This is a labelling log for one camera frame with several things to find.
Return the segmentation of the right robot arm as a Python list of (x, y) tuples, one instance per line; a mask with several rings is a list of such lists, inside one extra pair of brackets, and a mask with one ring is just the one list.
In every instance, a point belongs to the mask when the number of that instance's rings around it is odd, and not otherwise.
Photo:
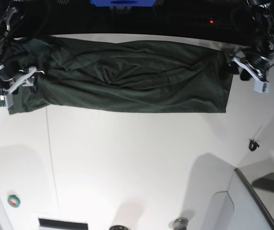
[(11, 45), (11, 43), (26, 43), (31, 39), (37, 37), (45, 27), (50, 14), (50, 1), (45, 0), (43, 6), (45, 7), (45, 17), (39, 27), (33, 32), (31, 36), (21, 40), (14, 40), (14, 31), (20, 26), (24, 19), (26, 12), (24, 2), (22, 0), (0, 0), (0, 93), (7, 94), (11, 88), (10, 83), (14, 81), (15, 73), (12, 70), (12, 62), (20, 59), (26, 53), (20, 53), (13, 57), (4, 60), (3, 51)]

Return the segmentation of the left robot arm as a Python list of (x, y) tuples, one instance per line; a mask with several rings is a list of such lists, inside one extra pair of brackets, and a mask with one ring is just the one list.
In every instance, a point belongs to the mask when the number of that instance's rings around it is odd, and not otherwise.
[(243, 38), (250, 38), (246, 48), (239, 48), (231, 57), (242, 68), (240, 79), (268, 83), (268, 71), (274, 67), (274, 2), (247, 0), (234, 8), (230, 19)]

